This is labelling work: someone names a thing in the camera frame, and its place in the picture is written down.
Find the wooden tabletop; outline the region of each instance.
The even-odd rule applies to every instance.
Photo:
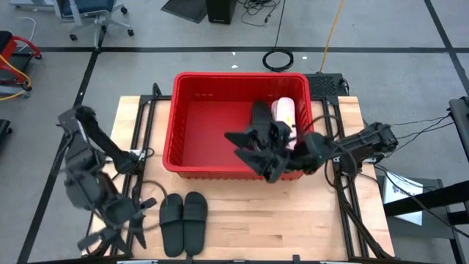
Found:
[[[123,150],[130,149],[133,126],[139,107],[139,96],[120,98],[111,139]],[[363,121],[356,97],[339,98],[344,132],[357,133]],[[170,101],[158,101],[153,120],[149,146],[155,155],[148,158],[144,179],[156,180],[168,193],[184,197],[189,191],[198,191],[208,201],[209,214],[204,251],[195,256],[200,260],[291,260],[299,254],[301,260],[346,260],[344,234],[336,192],[324,176],[323,168],[314,175],[299,180],[267,184],[252,180],[186,180],[168,172],[162,164]],[[313,115],[322,115],[320,102],[311,102]],[[139,147],[143,142],[146,124],[144,114]],[[325,134],[324,121],[318,121],[314,130]],[[330,165],[329,175],[333,175]],[[115,174],[112,165],[104,169]],[[375,177],[373,166],[363,165],[363,173]],[[124,176],[115,180],[122,189]],[[363,223],[387,253],[394,255],[391,237],[377,184],[358,176],[355,181]],[[163,200],[161,191],[152,185],[142,187],[141,198]],[[147,211],[144,226],[158,223],[159,204]],[[103,227],[99,219],[93,220],[91,231]],[[356,229],[350,221],[355,255],[360,255]],[[167,259],[164,254],[160,229],[145,232],[147,249],[133,243],[135,258]],[[183,253],[178,258],[185,258]]]

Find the black slide sandal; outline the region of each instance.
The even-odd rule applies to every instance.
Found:
[[[204,249],[207,214],[207,200],[200,193],[192,191],[185,196],[182,218],[184,219],[184,247],[189,256],[200,254]]]
[[[164,252],[168,257],[177,257],[184,251],[184,226],[182,222],[182,197],[169,194],[168,202],[160,206],[160,228]]]

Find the red plastic basket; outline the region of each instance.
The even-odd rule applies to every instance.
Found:
[[[234,153],[225,132],[251,124],[252,104],[295,102],[296,123],[312,120],[309,85],[298,73],[181,73],[174,80],[163,165],[184,178],[261,180]],[[302,172],[283,174],[296,180]]]

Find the black box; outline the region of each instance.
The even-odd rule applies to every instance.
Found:
[[[205,0],[207,5],[208,21],[212,23],[232,22],[237,0]]]

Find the concrete floor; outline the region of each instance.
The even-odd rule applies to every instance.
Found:
[[[238,4],[232,25],[216,25],[205,18],[200,24],[161,12],[164,1],[124,2],[128,16],[119,12],[118,21],[131,23],[136,35],[109,27],[104,47],[268,47],[276,39],[279,7],[264,27],[240,22],[244,10]],[[339,0],[295,0],[286,3],[279,34],[279,46],[324,46]],[[451,44],[469,47],[469,1],[433,0],[438,17]],[[37,21],[33,41],[39,47],[89,47],[92,33],[77,34],[78,42],[68,38],[68,26],[52,13],[16,10],[0,3],[1,29],[29,37],[30,21]],[[264,15],[253,17],[262,21]],[[432,17],[421,1],[346,1],[336,27],[333,47],[444,48]],[[182,71],[264,72],[265,52],[103,52],[89,80],[83,104],[97,111],[97,119],[110,133],[118,100],[123,95],[151,93],[157,82],[163,94],[171,94],[174,77]],[[321,52],[295,52],[289,71],[315,73]],[[56,116],[72,107],[82,84],[91,53],[48,52],[43,60],[32,62],[29,74],[34,92],[29,99],[0,102],[0,118],[12,121],[15,130],[0,148],[0,263],[18,259],[43,187],[56,155],[62,132],[55,127]],[[469,68],[469,54],[457,54],[461,65]],[[269,62],[280,65],[281,55]],[[328,54],[325,73],[343,73],[358,96],[368,121],[407,122],[439,117],[446,113],[448,101],[467,94],[446,53],[334,53]],[[396,135],[424,128],[424,125],[398,127]],[[467,180],[469,169],[454,127],[422,135],[383,164],[408,177],[441,178],[445,185]],[[65,196],[61,176],[40,225],[29,261],[78,257],[76,241],[81,238],[89,214],[76,210]],[[469,242],[461,238],[469,257]],[[397,256],[404,260],[454,263],[448,241],[393,236]]]

